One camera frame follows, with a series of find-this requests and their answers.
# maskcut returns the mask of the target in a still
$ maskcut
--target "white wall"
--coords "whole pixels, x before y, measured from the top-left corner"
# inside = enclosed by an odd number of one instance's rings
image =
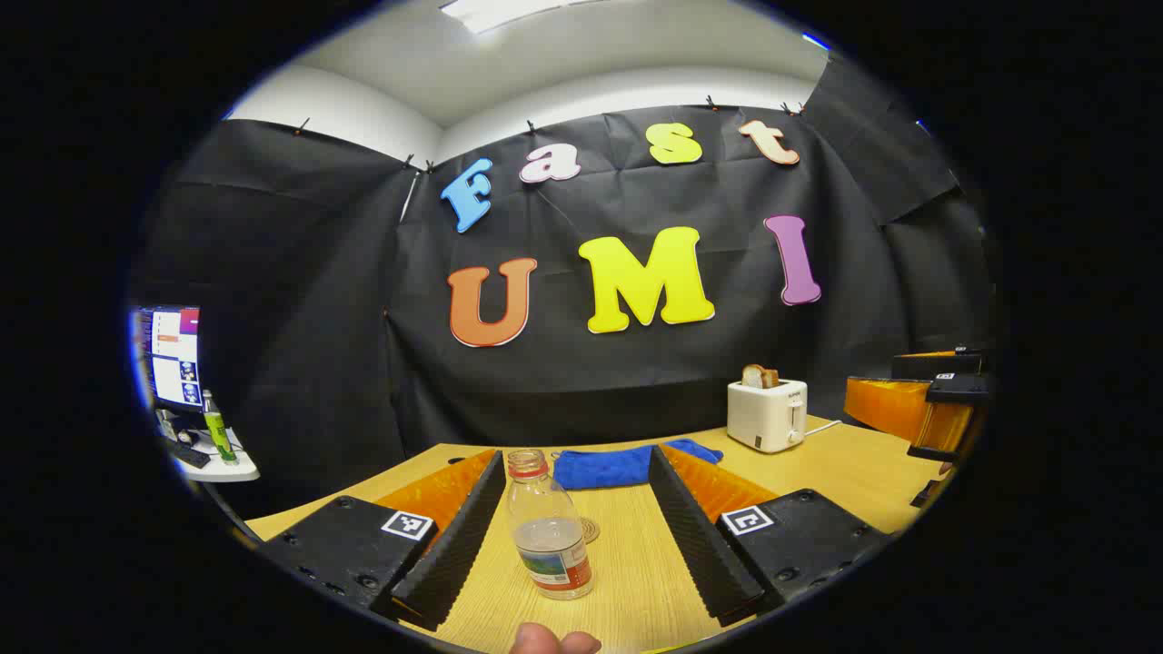
[[[815,81],[780,74],[702,66],[656,67],[576,79],[521,95],[478,113],[444,130],[435,162],[528,131],[578,118],[664,105],[775,107],[807,102]]]
[[[413,164],[436,159],[442,129],[411,107],[347,77],[286,65],[244,95],[233,119],[264,120],[335,136]]]

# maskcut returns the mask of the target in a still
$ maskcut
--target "ceiling light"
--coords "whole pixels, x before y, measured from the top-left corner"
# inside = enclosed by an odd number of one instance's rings
[[[592,0],[455,0],[440,8],[473,34],[525,16]]]
[[[820,48],[823,48],[825,50],[828,50],[828,47],[825,45],[822,41],[820,41],[819,38],[814,37],[814,36],[812,36],[811,34],[808,34],[806,31],[804,33],[804,41],[807,41],[808,43],[811,43],[813,45],[819,45]]]

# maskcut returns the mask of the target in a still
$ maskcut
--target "computer monitor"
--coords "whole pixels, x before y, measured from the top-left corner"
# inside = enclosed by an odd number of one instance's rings
[[[141,370],[157,408],[200,412],[202,370],[198,361],[197,306],[159,305],[136,308]]]

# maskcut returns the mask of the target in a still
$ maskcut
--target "circular coaster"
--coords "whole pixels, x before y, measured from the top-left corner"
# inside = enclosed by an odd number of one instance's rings
[[[598,528],[598,524],[588,518],[582,518],[582,538],[586,542],[593,542],[593,539],[598,538],[601,529]]]

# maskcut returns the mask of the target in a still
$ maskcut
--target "green bottle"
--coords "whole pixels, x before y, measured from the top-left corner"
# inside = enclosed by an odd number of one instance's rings
[[[226,425],[222,422],[222,412],[214,404],[214,397],[208,390],[202,390],[202,415],[206,418],[206,428],[211,431],[211,439],[222,454],[222,462],[227,465],[237,465],[238,455],[230,447],[230,439],[226,436]]]

